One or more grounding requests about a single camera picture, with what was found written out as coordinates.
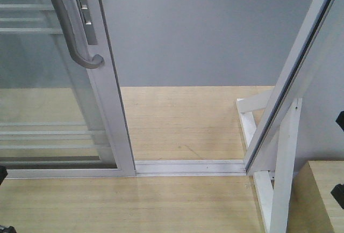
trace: white wooden leg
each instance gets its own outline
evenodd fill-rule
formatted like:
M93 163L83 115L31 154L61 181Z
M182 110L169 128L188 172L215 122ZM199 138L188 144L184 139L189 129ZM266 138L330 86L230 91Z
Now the white wooden leg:
M295 99L279 127L270 233L286 232L301 105Z
M271 223L271 209L273 206L274 190L268 171L258 171L253 174L260 212L263 218L264 229L269 233Z
M236 106L238 107L238 102L243 99L237 99ZM256 123L253 118L252 112L241 113L238 108L238 115L240 119L241 129L243 133L243 139L245 140L246 149L251 143L254 132L257 130Z

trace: light wood floor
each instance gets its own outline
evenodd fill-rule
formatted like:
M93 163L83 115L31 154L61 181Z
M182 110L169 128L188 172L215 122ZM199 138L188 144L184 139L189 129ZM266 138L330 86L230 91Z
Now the light wood floor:
M235 101L271 86L122 87L136 160L242 159ZM262 112L255 113L256 119Z
M21 232L263 232L249 177L6 179L0 224Z
M84 122L85 126L1 126L1 131L88 130L71 88L0 89L0 122ZM98 156L95 148L2 149L6 145L91 145L89 140L1 140L0 157Z

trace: glass panel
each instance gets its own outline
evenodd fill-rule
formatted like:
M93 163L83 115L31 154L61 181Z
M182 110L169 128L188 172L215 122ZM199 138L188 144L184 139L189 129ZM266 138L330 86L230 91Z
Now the glass panel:
M0 164L116 168L87 70L50 0L0 0Z
M288 232L343 231L343 210L331 195L344 173L343 17L344 0L334 0L304 61L312 67L298 87L304 94Z

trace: white wooden frame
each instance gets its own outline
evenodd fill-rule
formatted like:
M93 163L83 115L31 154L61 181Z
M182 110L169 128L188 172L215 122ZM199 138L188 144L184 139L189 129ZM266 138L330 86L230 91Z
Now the white wooden frame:
M252 111L261 110L266 107L272 90L268 90L246 99L236 99L236 109L238 111L241 129L248 149L254 133L257 130Z
M302 98L305 86L310 83L309 73L314 64L311 61L304 62L305 56L332 2L333 0L312 1L244 157L248 175L252 176L254 172L267 170L276 164L276 157L267 155L267 149L276 153L276 132L294 99Z
M313 0L261 123L247 141L244 162L255 180L265 232L286 232L302 96L319 65L305 57L333 1ZM275 172L274 189L269 171Z
M295 99L279 128L274 189L268 171L253 173L266 233L286 231L301 106Z

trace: curved door handle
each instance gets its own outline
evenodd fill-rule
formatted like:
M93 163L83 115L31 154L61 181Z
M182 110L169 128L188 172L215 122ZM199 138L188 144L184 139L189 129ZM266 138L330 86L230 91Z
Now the curved door handle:
M69 16L67 13L67 9L62 0L51 0L58 16L62 32L64 35L64 39L66 40L66 44L70 53L71 58L78 63L79 65L83 66L84 68L94 69L98 68L103 62L104 59L99 54L96 54L92 57L91 60L85 59L76 47L76 40L73 32L73 28L71 26L71 22L69 20Z

